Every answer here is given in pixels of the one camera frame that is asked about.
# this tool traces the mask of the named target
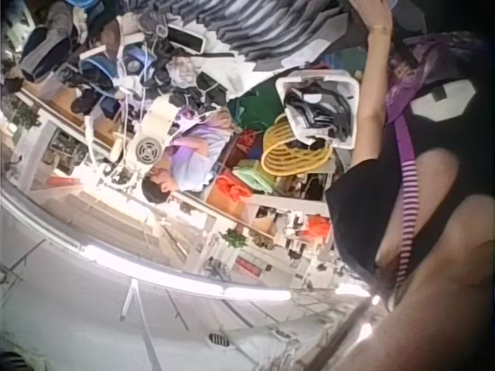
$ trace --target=woman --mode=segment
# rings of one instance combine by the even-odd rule
[[[479,369],[464,362],[493,330],[491,70],[450,60],[469,79],[416,94],[404,162],[403,128],[385,124],[391,12],[386,0],[351,2],[368,57],[351,169],[326,196],[341,257],[393,312],[336,369]]]

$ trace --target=yellow rope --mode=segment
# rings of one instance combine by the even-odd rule
[[[285,115],[278,116],[263,137],[263,155],[261,166],[269,174],[288,176],[310,172],[328,161],[332,148],[311,151],[309,149],[287,148],[285,145],[294,141],[295,135]]]

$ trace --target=white basket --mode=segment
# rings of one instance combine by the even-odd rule
[[[359,102],[359,83],[352,78],[351,75],[345,70],[302,70],[295,71],[288,75],[287,77],[281,77],[277,79],[275,83],[275,87],[277,88],[278,95],[280,96],[280,100],[284,101],[285,93],[291,87],[301,87],[302,83],[307,83],[308,80],[315,81],[335,81],[338,83],[337,90],[342,88],[348,97],[352,97],[348,99],[350,109],[351,109],[351,120],[352,120],[352,135],[349,136],[345,141],[340,141],[339,139],[333,139],[330,142],[330,145],[334,148],[343,148],[343,149],[353,149],[356,144],[356,115],[357,115],[357,105]],[[291,127],[295,122],[295,118],[293,117],[290,110],[285,109],[285,114],[287,115],[288,122]],[[300,141],[307,142],[306,138],[298,138]]]

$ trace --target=red item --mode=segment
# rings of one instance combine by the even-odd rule
[[[223,194],[235,203],[241,201],[241,197],[253,196],[253,191],[230,171],[225,171],[219,175],[215,184]]]
[[[235,264],[237,264],[239,267],[244,268],[246,271],[248,271],[255,277],[261,276],[261,268],[256,267],[254,264],[247,261],[243,257],[237,257],[235,260]]]
[[[325,240],[330,229],[330,221],[327,218],[319,215],[311,215],[308,217],[308,229],[303,230],[302,235],[307,237],[322,237]]]
[[[80,184],[79,178],[65,178],[63,176],[50,176],[46,180],[46,185],[55,188],[55,187],[64,187],[64,186],[76,186]]]
[[[254,141],[256,141],[257,132],[251,129],[244,130],[237,140],[237,146],[244,152],[248,152],[253,148]]]

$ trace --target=skin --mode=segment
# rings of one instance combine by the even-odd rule
[[[224,130],[233,130],[232,117],[226,107],[222,107],[219,111],[213,113],[206,121],[205,125]],[[175,138],[171,146],[173,147],[189,147],[192,148],[198,155],[208,156],[208,144],[202,138],[194,137],[194,134],[187,137]],[[170,162],[172,160],[173,147],[168,147],[162,155],[162,158],[150,170],[150,179],[156,184],[160,184],[162,192],[178,191],[179,186],[176,180],[170,173]]]
[[[378,158],[381,152],[391,44],[382,27],[391,27],[391,23],[381,0],[352,3],[371,30],[352,158],[352,165],[357,165]],[[373,17],[367,12],[385,14]],[[441,148],[417,158],[416,233],[445,198],[458,167],[456,157]],[[401,214],[402,194],[399,194],[376,256],[381,267],[389,265],[398,255]],[[450,370],[468,358],[493,321],[494,215],[492,197],[467,197],[451,215],[431,253],[413,272],[400,305],[334,370]]]

